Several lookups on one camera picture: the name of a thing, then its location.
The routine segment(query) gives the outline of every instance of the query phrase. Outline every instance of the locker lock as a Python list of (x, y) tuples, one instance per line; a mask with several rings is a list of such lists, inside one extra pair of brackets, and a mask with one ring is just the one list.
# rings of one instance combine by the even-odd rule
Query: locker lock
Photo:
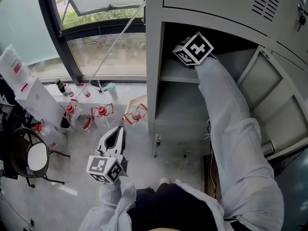
[(155, 136), (156, 148), (157, 148), (158, 146), (160, 146), (160, 141), (161, 141), (161, 139), (162, 139), (162, 135), (156, 134), (156, 136)]
[(298, 20), (299, 26), (297, 31), (299, 32), (300, 28), (304, 26), (306, 23), (306, 17), (304, 15), (308, 15), (308, 13), (303, 9), (302, 5), (300, 4), (298, 5), (298, 10), (301, 12), (301, 16), (299, 17)]

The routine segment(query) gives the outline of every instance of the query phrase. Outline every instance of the white sleeve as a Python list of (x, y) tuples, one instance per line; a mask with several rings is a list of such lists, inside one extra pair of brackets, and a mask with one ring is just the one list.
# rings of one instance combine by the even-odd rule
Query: white sleeve
[(195, 68), (211, 122), (225, 217), (242, 216), (246, 226), (279, 230), (283, 198), (261, 151), (258, 122), (250, 117), (245, 98), (218, 60), (207, 57)]
[(118, 179), (114, 185), (102, 184), (98, 193), (100, 206), (94, 207), (88, 211), (78, 231), (100, 230), (99, 228), (102, 225), (109, 223), (122, 197), (120, 179)]

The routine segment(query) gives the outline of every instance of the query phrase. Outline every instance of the white box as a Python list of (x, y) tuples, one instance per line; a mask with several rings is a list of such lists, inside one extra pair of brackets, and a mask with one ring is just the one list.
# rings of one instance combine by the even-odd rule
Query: white box
[(15, 100), (37, 121), (41, 119), (60, 128), (65, 109), (51, 96), (38, 78), (16, 95)]
[(197, 32), (183, 39), (172, 51), (185, 65), (199, 65), (214, 49), (209, 41)]
[(122, 171), (123, 167), (115, 157), (89, 157), (87, 173), (98, 182), (114, 184)]

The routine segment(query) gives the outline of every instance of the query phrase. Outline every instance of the cable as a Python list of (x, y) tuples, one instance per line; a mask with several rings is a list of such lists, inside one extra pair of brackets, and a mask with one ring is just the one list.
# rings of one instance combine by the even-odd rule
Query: cable
[(1, 177), (0, 177), (0, 199), (3, 200), (3, 195), (2, 195), (2, 183), (1, 183)]
[[(207, 132), (208, 132), (208, 134), (211, 133), (210, 130), (211, 130), (211, 125), (209, 125), (209, 126), (207, 127)], [(210, 150), (211, 150), (210, 178), (211, 178), (212, 183), (213, 183), (213, 185), (214, 185), (214, 195), (213, 195), (213, 198), (215, 198), (215, 197), (216, 197), (216, 188), (217, 188), (217, 184), (216, 184), (216, 182), (214, 181), (213, 176), (212, 176), (213, 147), (212, 147), (211, 136), (209, 137), (209, 139), (210, 139)]]
[(145, 6), (145, 0), (143, 1), (142, 5), (140, 5), (140, 7), (138, 8), (138, 10), (135, 12), (135, 14), (131, 17), (131, 19), (129, 20), (129, 22), (126, 24), (125, 28), (123, 29), (123, 31), (120, 33), (120, 35), (116, 38), (116, 40), (113, 42), (113, 44), (111, 45), (109, 51), (107, 52), (107, 54), (105, 55), (104, 59), (102, 60), (101, 64), (99, 65), (99, 67), (96, 69), (96, 71), (93, 73), (93, 76), (91, 77), (91, 79), (89, 80), (89, 82), (87, 83), (87, 85), (84, 85), (84, 88), (81, 90), (81, 92), (76, 96), (75, 99), (77, 99), (81, 93), (84, 91), (84, 89), (90, 84), (90, 82), (95, 78), (97, 72), (100, 70), (102, 64), (104, 63), (104, 61), (106, 60), (107, 56), (109, 55), (111, 49), (113, 48), (113, 46), (116, 44), (116, 42), (119, 40), (119, 38), (122, 36), (122, 34), (126, 31), (126, 29), (129, 27), (129, 25), (132, 23), (132, 21), (136, 18), (136, 16), (139, 14), (139, 12), (144, 8)]
[(284, 171), (284, 170), (285, 170), (295, 159), (297, 159), (304, 151), (305, 151), (305, 150), (303, 150), (300, 154), (298, 154), (295, 158), (293, 158), (293, 159), (291, 160), (291, 162), (288, 163), (287, 166), (283, 168), (282, 171)]
[(31, 224), (28, 223), (21, 215), (18, 214), (18, 212), (13, 208), (13, 206), (11, 206), (11, 204), (9, 203), (9, 201), (6, 200), (6, 198), (3, 196), (3, 194), (2, 194), (1, 192), (0, 192), (0, 194), (1, 194), (1, 196), (2, 196), (2, 199), (4, 199), (4, 200), (9, 204), (9, 206), (13, 209), (13, 211), (14, 211), (22, 220), (24, 220), (25, 223), (29, 225), (29, 227), (32, 228)]
[(216, 188), (217, 188), (217, 184), (216, 182), (214, 181), (213, 179), (213, 176), (212, 176), (212, 164), (213, 164), (213, 148), (212, 148), (212, 142), (210, 142), (210, 148), (211, 148), (211, 166), (210, 166), (210, 177), (211, 177), (211, 180), (212, 180), (212, 183), (214, 185), (214, 195), (213, 195), (213, 198), (216, 197)]

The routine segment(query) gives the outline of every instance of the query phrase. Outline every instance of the black chair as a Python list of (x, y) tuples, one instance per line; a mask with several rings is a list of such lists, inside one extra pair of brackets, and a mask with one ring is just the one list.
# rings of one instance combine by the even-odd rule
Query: black chair
[[(26, 140), (24, 138), (26, 134), (28, 135), (29, 140)], [(35, 138), (37, 138), (38, 142), (33, 143), (31, 136), (34, 136)], [(29, 166), (28, 165), (28, 153), (33, 146), (37, 146), (38, 144), (46, 148), (47, 162), (43, 168), (37, 171), (32, 171), (33, 174), (29, 174), (27, 172), (27, 167)], [(47, 181), (64, 184), (63, 181), (48, 179), (46, 176), (46, 172), (47, 172), (48, 165), (49, 165), (49, 155), (50, 154), (57, 153), (62, 156), (70, 157), (69, 155), (66, 155), (64, 153), (50, 149), (46, 145), (46, 143), (41, 139), (41, 137), (29, 128), (16, 129), (12, 136), (11, 145), (12, 146), (10, 148), (10, 159), (12, 162), (12, 166), (14, 167), (14, 169), (19, 175), (26, 178), (27, 183), (30, 187), (34, 188), (35, 186), (34, 184), (30, 184), (29, 178), (43, 178)]]

